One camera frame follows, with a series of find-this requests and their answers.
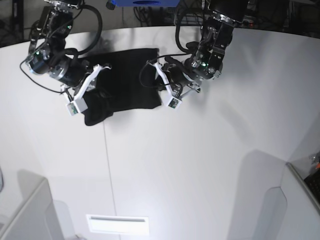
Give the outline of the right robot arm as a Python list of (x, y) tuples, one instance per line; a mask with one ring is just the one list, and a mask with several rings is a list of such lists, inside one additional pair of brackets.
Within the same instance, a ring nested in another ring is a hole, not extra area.
[[(43, 8), (40, 19), (30, 31), (28, 55), (23, 60), (34, 75), (49, 75), (59, 81), (61, 90), (70, 101), (81, 99), (86, 93), (96, 90), (97, 77), (101, 71), (111, 69), (111, 65), (92, 65), (80, 61), (79, 57), (88, 53), (98, 43), (102, 30), (101, 13), (83, 0), (49, 0)], [(66, 38), (78, 17), (74, 10), (88, 10), (97, 17), (97, 31), (93, 41), (83, 50), (66, 47)]]

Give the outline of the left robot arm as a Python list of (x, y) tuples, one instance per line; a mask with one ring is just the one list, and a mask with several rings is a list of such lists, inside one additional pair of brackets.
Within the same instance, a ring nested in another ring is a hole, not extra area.
[[(202, 8), (187, 8), (178, 14), (175, 23), (175, 43), (184, 61), (167, 54), (161, 65), (156, 57), (149, 60), (144, 68), (154, 67), (157, 78), (150, 83), (143, 80), (139, 73), (139, 82), (145, 88), (172, 92), (174, 98), (181, 99), (195, 91), (201, 92), (204, 80), (213, 80), (221, 75), (226, 48), (233, 39), (233, 31), (243, 22), (249, 2), (247, 0), (212, 0)], [(187, 15), (201, 15), (200, 40), (182, 45), (180, 31), (182, 21)]]

